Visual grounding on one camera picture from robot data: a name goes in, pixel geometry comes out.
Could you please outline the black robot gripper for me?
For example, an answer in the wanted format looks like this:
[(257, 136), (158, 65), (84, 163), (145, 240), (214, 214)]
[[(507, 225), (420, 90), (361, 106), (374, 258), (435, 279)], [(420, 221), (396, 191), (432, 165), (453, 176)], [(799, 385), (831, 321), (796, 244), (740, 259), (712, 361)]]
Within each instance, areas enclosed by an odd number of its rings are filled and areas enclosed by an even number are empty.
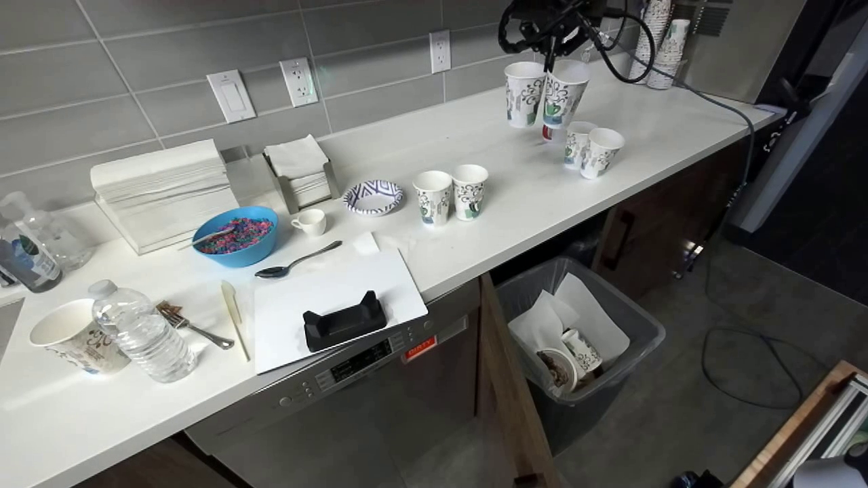
[(552, 72), (587, 43), (611, 50), (614, 43), (601, 27), (618, 15), (621, 7), (611, 7), (607, 0), (511, 0), (496, 23), (496, 43), (506, 54), (540, 54), (542, 71)]

